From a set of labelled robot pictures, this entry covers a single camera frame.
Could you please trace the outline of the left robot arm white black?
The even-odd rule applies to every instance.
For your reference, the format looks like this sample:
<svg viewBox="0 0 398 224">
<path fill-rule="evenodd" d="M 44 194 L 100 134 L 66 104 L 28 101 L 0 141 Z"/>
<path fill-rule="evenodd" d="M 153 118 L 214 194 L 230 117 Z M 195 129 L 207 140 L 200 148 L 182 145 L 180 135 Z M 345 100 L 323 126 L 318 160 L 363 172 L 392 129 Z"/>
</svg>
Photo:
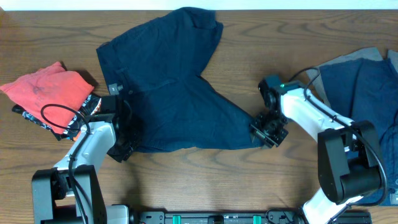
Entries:
<svg viewBox="0 0 398 224">
<path fill-rule="evenodd" d="M 130 223 L 127 205 L 106 205 L 97 173 L 106 156 L 123 162 L 139 144 L 133 110 L 117 95 L 104 96 L 99 112 L 82 116 L 80 135 L 51 169 L 31 180 L 34 223 Z"/>
</svg>

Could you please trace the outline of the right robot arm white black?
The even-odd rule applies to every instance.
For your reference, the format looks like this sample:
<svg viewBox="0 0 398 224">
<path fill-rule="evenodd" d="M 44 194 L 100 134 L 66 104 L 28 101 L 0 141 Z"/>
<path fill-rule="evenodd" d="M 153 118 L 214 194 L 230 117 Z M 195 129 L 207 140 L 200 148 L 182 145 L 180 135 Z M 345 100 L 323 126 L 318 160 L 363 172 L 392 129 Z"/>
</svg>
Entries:
<svg viewBox="0 0 398 224">
<path fill-rule="evenodd" d="M 387 175 L 377 132 L 369 121 L 355 122 L 333 111 L 300 81 L 282 83 L 265 77 L 258 89 L 268 109 L 251 123 L 252 137 L 266 148 L 278 147 L 285 125 L 296 122 L 317 143 L 320 188 L 298 211 L 267 211 L 266 223 L 371 223 L 366 212 L 352 212 L 364 197 L 381 189 L 387 196 Z"/>
</svg>

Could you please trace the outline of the dark navy shorts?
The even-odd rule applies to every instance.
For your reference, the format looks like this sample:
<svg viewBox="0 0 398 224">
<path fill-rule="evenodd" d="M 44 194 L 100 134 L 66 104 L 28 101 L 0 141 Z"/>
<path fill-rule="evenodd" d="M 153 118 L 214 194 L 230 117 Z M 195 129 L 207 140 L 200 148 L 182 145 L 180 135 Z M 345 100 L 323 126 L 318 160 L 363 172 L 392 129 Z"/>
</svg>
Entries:
<svg viewBox="0 0 398 224">
<path fill-rule="evenodd" d="M 252 117 L 202 77 L 223 32 L 215 11 L 183 7 L 97 48 L 108 90 L 131 105 L 139 152 L 250 149 Z"/>
</svg>

